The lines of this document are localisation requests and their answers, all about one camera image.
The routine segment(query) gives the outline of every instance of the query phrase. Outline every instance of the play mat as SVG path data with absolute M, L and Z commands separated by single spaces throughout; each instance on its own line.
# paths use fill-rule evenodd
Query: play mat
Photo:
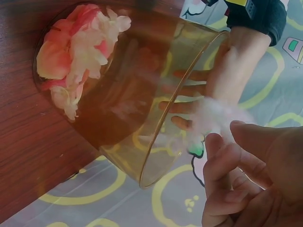
M 181 17 L 226 29 L 226 5 L 186 0 Z M 303 125 L 303 0 L 291 0 L 287 26 L 250 79 L 240 106 L 260 125 Z M 198 227 L 205 203 L 205 154 L 184 153 L 154 187 L 138 184 L 104 157 L 21 210 L 1 227 Z

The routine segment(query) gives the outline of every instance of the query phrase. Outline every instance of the yellow label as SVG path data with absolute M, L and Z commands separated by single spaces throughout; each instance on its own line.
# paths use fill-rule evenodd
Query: yellow label
M 226 1 L 240 6 L 246 6 L 247 3 L 247 0 L 226 0 Z
M 303 60 L 303 47 L 302 47 L 302 49 L 301 49 L 301 51 L 300 51 L 299 58 L 298 58 L 298 62 L 299 62 L 300 64 L 302 64 L 302 63 L 303 63 L 302 60 Z

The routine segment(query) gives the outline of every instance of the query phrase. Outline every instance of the wrist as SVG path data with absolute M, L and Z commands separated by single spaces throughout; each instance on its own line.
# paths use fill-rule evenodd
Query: wrist
M 231 43 L 238 57 L 248 64 L 257 64 L 271 43 L 271 38 L 259 31 L 246 27 L 231 29 Z

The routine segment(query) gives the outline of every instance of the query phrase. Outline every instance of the hand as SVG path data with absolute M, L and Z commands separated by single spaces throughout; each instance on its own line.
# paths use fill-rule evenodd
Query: hand
M 270 37 L 260 32 L 245 27 L 232 28 L 231 38 L 220 46 L 213 68 L 193 71 L 188 77 L 193 81 L 206 81 L 206 85 L 184 86 L 179 95 L 194 97 L 198 94 L 236 105 L 270 42 Z M 174 75 L 181 78 L 184 73 L 184 70 L 178 70 Z M 159 108 L 164 110 L 167 104 L 168 102 L 161 102 Z M 169 112 L 188 114 L 195 110 L 195 106 L 196 102 L 175 103 Z M 174 116 L 171 120 L 183 130 L 191 127 L 191 121 L 179 116 Z
M 202 226 L 303 226 L 303 127 L 232 122 L 231 131 L 238 145 L 206 137 Z

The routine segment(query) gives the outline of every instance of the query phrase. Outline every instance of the cotton ball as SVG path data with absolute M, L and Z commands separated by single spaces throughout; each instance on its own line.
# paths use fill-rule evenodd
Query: cotton ball
M 204 98 L 200 101 L 197 110 L 191 115 L 191 120 L 194 137 L 215 132 L 223 137 L 225 143 L 235 142 L 230 130 L 232 121 L 254 123 L 252 116 L 247 111 L 212 98 Z

